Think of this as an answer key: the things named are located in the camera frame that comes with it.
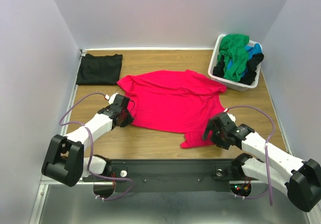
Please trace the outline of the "pink t shirt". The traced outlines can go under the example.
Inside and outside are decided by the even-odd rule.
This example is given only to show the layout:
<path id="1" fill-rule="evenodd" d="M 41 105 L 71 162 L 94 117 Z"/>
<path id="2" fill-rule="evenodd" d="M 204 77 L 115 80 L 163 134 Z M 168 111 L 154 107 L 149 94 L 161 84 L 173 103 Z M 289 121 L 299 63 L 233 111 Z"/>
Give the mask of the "pink t shirt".
<path id="1" fill-rule="evenodd" d="M 184 149 L 211 145 L 202 135 L 208 120 L 224 110 L 225 85 L 191 70 L 127 75 L 117 84 L 132 100 L 134 126 L 184 134 Z"/>

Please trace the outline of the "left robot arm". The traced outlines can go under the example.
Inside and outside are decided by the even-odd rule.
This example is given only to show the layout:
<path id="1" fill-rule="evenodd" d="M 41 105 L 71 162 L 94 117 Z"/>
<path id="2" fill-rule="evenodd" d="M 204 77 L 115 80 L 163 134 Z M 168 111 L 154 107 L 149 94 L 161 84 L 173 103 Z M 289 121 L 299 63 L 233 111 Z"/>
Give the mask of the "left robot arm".
<path id="1" fill-rule="evenodd" d="M 130 125 L 134 118 L 128 109 L 130 98 L 115 93 L 104 97 L 109 105 L 100 109 L 94 117 L 75 131 L 64 136 L 55 135 L 42 165 L 41 173 L 69 187 L 74 186 L 81 178 L 95 176 L 101 181 L 116 181 L 111 177 L 111 168 L 107 159 L 94 156 L 84 156 L 87 148 L 93 149 L 93 143 L 115 127 L 124 128 Z"/>

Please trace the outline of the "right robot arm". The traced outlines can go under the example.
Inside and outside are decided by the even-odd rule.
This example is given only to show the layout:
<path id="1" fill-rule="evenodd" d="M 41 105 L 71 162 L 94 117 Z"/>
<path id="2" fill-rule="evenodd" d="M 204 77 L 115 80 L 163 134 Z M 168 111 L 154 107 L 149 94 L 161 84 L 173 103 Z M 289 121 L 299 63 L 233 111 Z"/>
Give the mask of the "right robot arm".
<path id="1" fill-rule="evenodd" d="M 246 176 L 262 181 L 284 193 L 304 212 L 310 212 L 320 201 L 320 164 L 317 161 L 304 161 L 266 142 L 251 127 L 237 126 L 231 114 L 221 112 L 210 118 L 202 138 L 223 149 L 236 146 L 245 151 L 234 159 L 233 177 Z"/>

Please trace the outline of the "folded black t shirt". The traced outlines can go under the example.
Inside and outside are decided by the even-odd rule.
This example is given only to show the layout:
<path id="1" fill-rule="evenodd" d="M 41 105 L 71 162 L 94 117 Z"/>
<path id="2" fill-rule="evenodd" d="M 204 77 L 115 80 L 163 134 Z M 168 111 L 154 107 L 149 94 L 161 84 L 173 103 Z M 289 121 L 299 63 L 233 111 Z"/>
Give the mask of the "folded black t shirt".
<path id="1" fill-rule="evenodd" d="M 81 59 L 77 73 L 77 85 L 117 85 L 122 68 L 122 54 L 93 56 Z"/>

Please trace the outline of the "white plastic laundry basket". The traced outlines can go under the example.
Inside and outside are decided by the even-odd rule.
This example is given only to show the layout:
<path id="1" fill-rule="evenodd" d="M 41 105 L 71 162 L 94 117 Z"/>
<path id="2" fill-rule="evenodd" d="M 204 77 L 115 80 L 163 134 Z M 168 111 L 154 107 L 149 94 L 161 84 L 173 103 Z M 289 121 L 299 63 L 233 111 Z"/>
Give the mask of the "white plastic laundry basket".
<path id="1" fill-rule="evenodd" d="M 240 82 L 231 81 L 231 80 L 225 79 L 223 77 L 215 76 L 213 74 L 214 67 L 216 67 L 217 64 L 218 64 L 219 46 L 220 46 L 220 43 L 221 43 L 222 39 L 225 36 L 226 36 L 226 34 L 220 34 L 218 36 L 218 38 L 217 38 L 216 43 L 215 43 L 213 54 L 212 54 L 212 57 L 211 57 L 211 60 L 210 60 L 210 64 L 209 64 L 209 67 L 208 67 L 208 75 L 209 75 L 210 79 L 214 80 L 216 82 L 222 83 L 223 85 L 227 86 L 228 88 L 234 89 L 234 90 L 237 90 L 237 91 L 246 91 L 248 89 L 255 88 L 258 85 L 258 82 L 259 82 L 259 74 L 260 74 L 260 70 L 261 70 L 261 62 L 258 63 L 256 65 L 256 67 L 254 68 L 256 74 L 255 74 L 255 78 L 253 79 L 251 84 L 244 84 L 244 83 L 240 83 Z"/>

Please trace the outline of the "black t shirt in basket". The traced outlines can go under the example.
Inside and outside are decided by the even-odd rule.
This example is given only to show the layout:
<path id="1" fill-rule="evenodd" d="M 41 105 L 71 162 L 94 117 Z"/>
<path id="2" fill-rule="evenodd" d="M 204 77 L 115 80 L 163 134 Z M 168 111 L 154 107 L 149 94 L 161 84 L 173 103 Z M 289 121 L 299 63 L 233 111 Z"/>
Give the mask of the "black t shirt in basket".
<path id="1" fill-rule="evenodd" d="M 238 83 L 242 83 L 245 85 L 251 85 L 255 81 L 255 77 L 257 76 L 256 69 L 257 66 L 263 61 L 264 54 L 263 53 L 257 53 L 252 56 L 251 59 L 249 59 L 246 63 L 246 69 L 243 73 L 241 73 L 241 78 L 238 81 Z M 224 56 L 218 60 L 217 65 L 214 67 L 212 74 L 214 76 L 220 77 L 220 78 L 226 78 L 224 77 Z"/>

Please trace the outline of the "green t shirt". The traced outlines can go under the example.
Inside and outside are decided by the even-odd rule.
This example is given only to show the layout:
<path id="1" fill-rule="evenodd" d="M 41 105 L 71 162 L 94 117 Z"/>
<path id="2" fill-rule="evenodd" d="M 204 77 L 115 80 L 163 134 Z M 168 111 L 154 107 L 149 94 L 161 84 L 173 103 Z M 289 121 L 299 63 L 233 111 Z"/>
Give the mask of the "green t shirt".
<path id="1" fill-rule="evenodd" d="M 223 60 L 223 77 L 227 80 L 239 82 L 246 69 L 249 54 L 245 46 L 249 43 L 249 36 L 243 34 L 229 34 L 222 38 L 219 46 L 218 61 Z"/>

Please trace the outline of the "blue t shirt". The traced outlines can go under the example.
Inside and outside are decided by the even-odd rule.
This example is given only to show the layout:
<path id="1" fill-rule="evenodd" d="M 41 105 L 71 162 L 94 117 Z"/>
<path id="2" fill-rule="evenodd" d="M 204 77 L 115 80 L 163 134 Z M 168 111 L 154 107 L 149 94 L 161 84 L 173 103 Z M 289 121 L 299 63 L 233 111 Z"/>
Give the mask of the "blue t shirt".
<path id="1" fill-rule="evenodd" d="M 245 50 L 248 53 L 248 60 L 252 59 L 253 55 L 262 53 L 262 49 L 260 44 L 256 43 L 254 46 L 245 46 Z M 229 70 L 233 65 L 233 60 L 230 59 L 228 65 L 227 65 L 227 70 Z"/>

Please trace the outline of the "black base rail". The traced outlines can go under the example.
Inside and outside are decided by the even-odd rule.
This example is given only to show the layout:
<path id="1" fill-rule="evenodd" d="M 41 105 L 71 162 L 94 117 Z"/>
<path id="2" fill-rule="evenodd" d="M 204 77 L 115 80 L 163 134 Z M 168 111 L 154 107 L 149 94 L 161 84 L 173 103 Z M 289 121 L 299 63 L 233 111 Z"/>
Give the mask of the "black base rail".
<path id="1" fill-rule="evenodd" d="M 246 177 L 233 159 L 109 160 L 107 174 L 133 180 L 132 192 L 229 192 Z"/>

